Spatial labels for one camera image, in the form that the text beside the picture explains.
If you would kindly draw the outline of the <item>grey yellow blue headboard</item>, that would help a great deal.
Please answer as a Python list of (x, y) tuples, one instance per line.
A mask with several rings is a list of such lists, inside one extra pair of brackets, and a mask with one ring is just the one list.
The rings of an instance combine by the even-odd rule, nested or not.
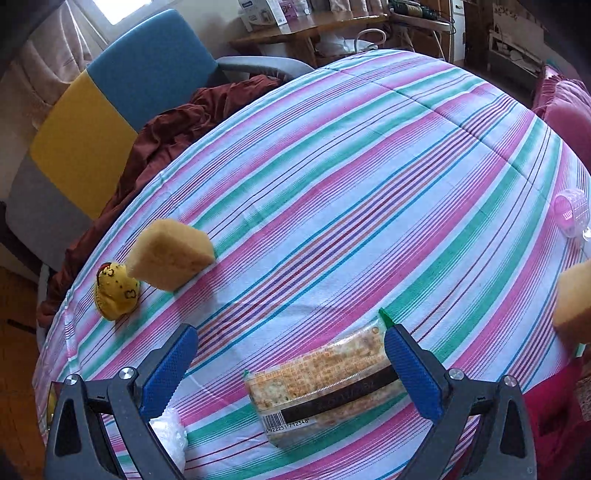
[(108, 46), (66, 88), (27, 148), (5, 201), (6, 224), (54, 270), (115, 192), (138, 132), (188, 102), (226, 72), (291, 80), (311, 72), (296, 59), (214, 59), (174, 9), (143, 21)]

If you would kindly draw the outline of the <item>striped bed sheet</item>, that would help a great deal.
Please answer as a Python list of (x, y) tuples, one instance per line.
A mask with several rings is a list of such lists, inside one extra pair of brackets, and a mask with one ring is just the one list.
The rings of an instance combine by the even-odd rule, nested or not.
[[(199, 347), (172, 403), (188, 478), (393, 479), (429, 429), (407, 396), (280, 450), (245, 373), (386, 310), (444, 365), (534, 387), (574, 356), (552, 314), (559, 274), (584, 260), (551, 203), (589, 186), (543, 120), (459, 67), (397, 50), (322, 67), (191, 145), (119, 217), (43, 345), (37, 416), (52, 382), (137, 365), (187, 322)], [(99, 266), (165, 217), (204, 231), (214, 264), (173, 293), (143, 287), (131, 315), (104, 320)]]

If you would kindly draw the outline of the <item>pink plastic cup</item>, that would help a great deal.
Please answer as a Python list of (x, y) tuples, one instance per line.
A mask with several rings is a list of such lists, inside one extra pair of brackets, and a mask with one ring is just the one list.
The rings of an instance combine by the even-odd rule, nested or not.
[(590, 239), (590, 208), (583, 190), (570, 188), (557, 193), (552, 201), (552, 213), (567, 238)]

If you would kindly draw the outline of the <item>cracker packet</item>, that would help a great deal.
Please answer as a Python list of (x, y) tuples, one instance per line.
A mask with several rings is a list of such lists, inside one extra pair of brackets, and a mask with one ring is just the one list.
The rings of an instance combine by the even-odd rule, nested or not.
[(392, 325), (377, 318), (280, 365), (246, 373), (246, 392), (270, 443), (287, 449), (404, 393), (385, 351)]

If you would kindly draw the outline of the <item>white plastic bag ball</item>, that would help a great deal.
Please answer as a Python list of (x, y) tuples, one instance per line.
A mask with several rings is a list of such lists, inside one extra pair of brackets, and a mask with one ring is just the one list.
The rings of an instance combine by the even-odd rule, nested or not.
[(172, 407), (166, 407), (159, 417), (149, 421), (149, 425), (168, 456), (183, 473), (188, 440), (178, 412)]

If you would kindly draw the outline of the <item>pink patterned curtain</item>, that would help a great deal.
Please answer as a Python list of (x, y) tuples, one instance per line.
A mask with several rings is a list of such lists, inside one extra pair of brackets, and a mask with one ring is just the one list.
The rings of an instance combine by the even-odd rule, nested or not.
[(36, 131), (93, 56), (69, 1), (56, 7), (1, 74), (1, 123)]

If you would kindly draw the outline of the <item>wooden desk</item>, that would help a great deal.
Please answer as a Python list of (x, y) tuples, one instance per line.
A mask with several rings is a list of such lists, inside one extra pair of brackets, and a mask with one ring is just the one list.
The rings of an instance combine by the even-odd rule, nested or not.
[(369, 15), (349, 11), (312, 13), (281, 26), (254, 30), (242, 38), (230, 40), (229, 45), (242, 55), (260, 55), (260, 45), (284, 43), (287, 45), (288, 55), (315, 68), (317, 57), (312, 40), (321, 33), (388, 24), (431, 31), (438, 45), (440, 57), (448, 60), (441, 46), (441, 35), (452, 36), (453, 26), (450, 22), (427, 20), (397, 13)]

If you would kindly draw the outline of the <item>maroon blanket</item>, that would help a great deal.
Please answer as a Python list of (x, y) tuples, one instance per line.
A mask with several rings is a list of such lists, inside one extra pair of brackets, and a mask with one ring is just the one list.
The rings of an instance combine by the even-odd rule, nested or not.
[(47, 286), (36, 320), (48, 329), (77, 275), (110, 227), (143, 188), (166, 166), (216, 126), (283, 80), (264, 74), (214, 87), (199, 88), (187, 103), (169, 109), (139, 131), (113, 195), (99, 217), (65, 250), (65, 259)]

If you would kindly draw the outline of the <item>yellow sponge block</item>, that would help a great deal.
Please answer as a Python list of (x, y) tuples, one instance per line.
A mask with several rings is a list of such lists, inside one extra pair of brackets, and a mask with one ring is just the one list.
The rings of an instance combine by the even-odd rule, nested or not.
[(206, 233), (172, 219), (158, 219), (137, 236), (125, 262), (127, 274), (173, 292), (215, 261)]
[(591, 337), (591, 261), (578, 263), (559, 275), (553, 327), (570, 342), (589, 344)]

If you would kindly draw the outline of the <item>pink pillow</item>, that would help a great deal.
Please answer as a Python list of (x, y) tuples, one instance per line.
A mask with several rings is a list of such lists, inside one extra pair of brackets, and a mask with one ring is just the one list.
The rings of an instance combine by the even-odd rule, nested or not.
[(551, 65), (538, 77), (533, 112), (575, 152), (587, 171), (591, 155), (591, 100), (585, 84), (568, 78)]

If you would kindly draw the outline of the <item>white product box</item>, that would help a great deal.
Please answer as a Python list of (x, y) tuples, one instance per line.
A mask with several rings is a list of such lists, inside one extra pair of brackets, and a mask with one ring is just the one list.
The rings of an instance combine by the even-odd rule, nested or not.
[(249, 28), (280, 27), (287, 18), (277, 0), (238, 0), (242, 19)]

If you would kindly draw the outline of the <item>yellow knitted sock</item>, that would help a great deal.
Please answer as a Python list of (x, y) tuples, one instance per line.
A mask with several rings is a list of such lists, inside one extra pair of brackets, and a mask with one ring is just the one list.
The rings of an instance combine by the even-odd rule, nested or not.
[(127, 274), (124, 264), (105, 262), (96, 273), (93, 295), (101, 316), (109, 321), (117, 321), (136, 308), (140, 283)]

